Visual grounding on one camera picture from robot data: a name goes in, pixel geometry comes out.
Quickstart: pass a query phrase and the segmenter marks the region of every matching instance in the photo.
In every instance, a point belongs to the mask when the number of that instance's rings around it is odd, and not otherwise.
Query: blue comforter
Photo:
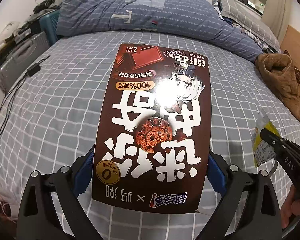
[[[64,0],[57,34],[149,30],[208,41],[252,62],[261,48],[206,0]]]

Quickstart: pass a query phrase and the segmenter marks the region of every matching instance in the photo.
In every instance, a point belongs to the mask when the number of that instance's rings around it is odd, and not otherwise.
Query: anime character
[[[175,87],[177,98],[185,103],[196,100],[204,89],[204,85],[198,77],[189,77],[179,71],[172,73],[169,84]]]
[[[189,77],[194,76],[195,67],[193,65],[188,65],[187,61],[189,58],[186,55],[177,55],[174,57],[174,59],[176,60],[174,63],[175,70]]]
[[[177,98],[187,103],[196,100],[204,89],[202,81],[194,75],[194,65],[188,65],[185,55],[175,56],[175,71],[171,74],[169,85],[175,88]]]

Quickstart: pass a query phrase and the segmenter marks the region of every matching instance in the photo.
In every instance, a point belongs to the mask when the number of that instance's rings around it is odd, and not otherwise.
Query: pillow
[[[251,14],[247,13],[239,4],[239,1],[219,0],[219,3],[222,8],[222,16],[236,21],[242,27],[246,28],[259,39],[274,48],[277,52],[280,52],[280,44],[270,28]]]
[[[64,0],[57,34],[147,30],[208,41],[251,62],[261,48],[221,20],[206,0]]]

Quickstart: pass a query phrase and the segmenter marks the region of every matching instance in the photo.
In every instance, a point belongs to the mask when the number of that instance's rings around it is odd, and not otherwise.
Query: blue padding
[[[89,157],[86,159],[85,163],[82,165],[74,178],[73,193],[76,197],[86,191],[92,178],[93,153],[94,150],[90,151]]]
[[[94,149],[90,151],[89,157],[74,178],[73,193],[76,197],[86,191],[91,181],[93,154]],[[207,177],[212,185],[213,190],[220,193],[221,196],[224,196],[226,193],[226,177],[210,154],[208,159]]]
[[[210,154],[208,159],[207,177],[213,190],[220,193],[221,196],[224,196],[227,191],[226,176]]]

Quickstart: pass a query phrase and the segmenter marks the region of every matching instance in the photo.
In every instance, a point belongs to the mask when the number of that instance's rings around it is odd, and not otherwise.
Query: suitcase
[[[7,94],[21,74],[49,48],[45,32],[23,41],[7,56],[0,67],[0,88]]]

